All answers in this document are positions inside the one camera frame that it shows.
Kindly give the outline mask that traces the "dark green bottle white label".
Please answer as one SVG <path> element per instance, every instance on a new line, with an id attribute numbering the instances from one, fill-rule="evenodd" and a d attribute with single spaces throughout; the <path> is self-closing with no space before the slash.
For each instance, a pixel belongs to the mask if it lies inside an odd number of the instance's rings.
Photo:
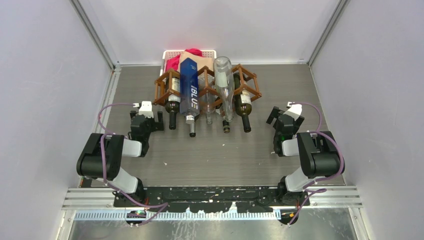
<path id="1" fill-rule="evenodd" d="M 165 82 L 165 89 L 172 89 L 180 91 L 180 79 L 178 77 L 167 78 Z M 170 94 L 165 99 L 165 110 L 169 113 L 169 129 L 175 130 L 177 128 L 177 114 L 180 112 L 181 98 L 175 94 Z"/>

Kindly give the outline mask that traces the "blue square glass bottle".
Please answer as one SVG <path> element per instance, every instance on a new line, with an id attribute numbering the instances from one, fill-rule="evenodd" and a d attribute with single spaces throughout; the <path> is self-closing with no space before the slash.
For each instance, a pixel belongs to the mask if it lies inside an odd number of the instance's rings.
<path id="1" fill-rule="evenodd" d="M 198 65 L 186 58 L 180 63 L 180 114 L 189 125 L 189 136 L 196 136 L 195 122 L 200 114 Z"/>

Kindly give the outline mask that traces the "clear glass wine bottle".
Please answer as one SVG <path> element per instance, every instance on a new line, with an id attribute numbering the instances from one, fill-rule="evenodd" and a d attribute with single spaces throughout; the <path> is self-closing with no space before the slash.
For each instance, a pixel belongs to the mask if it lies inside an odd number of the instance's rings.
<path id="1" fill-rule="evenodd" d="M 226 56 L 217 57 L 213 62 L 215 89 L 222 100 L 225 120 L 234 118 L 232 101 L 235 91 L 232 63 Z"/>

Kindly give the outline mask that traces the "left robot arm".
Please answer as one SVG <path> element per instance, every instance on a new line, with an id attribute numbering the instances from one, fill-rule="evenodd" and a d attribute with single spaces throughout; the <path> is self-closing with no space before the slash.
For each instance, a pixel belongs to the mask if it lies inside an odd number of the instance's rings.
<path id="1" fill-rule="evenodd" d="M 121 134 L 92 133 L 77 160 L 76 171 L 82 177 L 103 182 L 115 195 L 138 207 L 146 204 L 146 191 L 140 178 L 121 166 L 123 157 L 143 158 L 150 145 L 151 133 L 164 130 L 163 113 L 157 119 L 130 112 L 130 131 Z"/>

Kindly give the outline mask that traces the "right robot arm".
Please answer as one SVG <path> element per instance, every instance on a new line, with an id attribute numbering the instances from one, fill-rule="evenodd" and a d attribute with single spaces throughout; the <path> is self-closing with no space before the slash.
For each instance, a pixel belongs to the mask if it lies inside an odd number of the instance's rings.
<path id="1" fill-rule="evenodd" d="M 302 105 L 292 104 L 287 110 L 275 106 L 266 123 L 273 125 L 273 150 L 279 157 L 299 157 L 300 166 L 283 176 L 277 185 L 276 200 L 291 205 L 306 197 L 306 188 L 316 182 L 341 175 L 345 170 L 342 154 L 330 131 L 299 132 L 305 118 Z"/>

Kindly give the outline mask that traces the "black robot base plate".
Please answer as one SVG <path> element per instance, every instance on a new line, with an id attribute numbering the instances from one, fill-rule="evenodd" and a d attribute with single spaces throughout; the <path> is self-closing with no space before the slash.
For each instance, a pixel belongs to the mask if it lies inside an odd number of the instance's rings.
<path id="1" fill-rule="evenodd" d="M 305 192 L 288 192 L 281 186 L 156 186 L 130 194 L 132 200 L 116 191 L 113 195 L 114 207 L 135 207 L 138 202 L 157 212 L 167 203 L 164 210 L 169 213 L 226 213 L 232 206 L 238 213 L 270 213 L 275 208 L 297 209 L 307 197 Z"/>

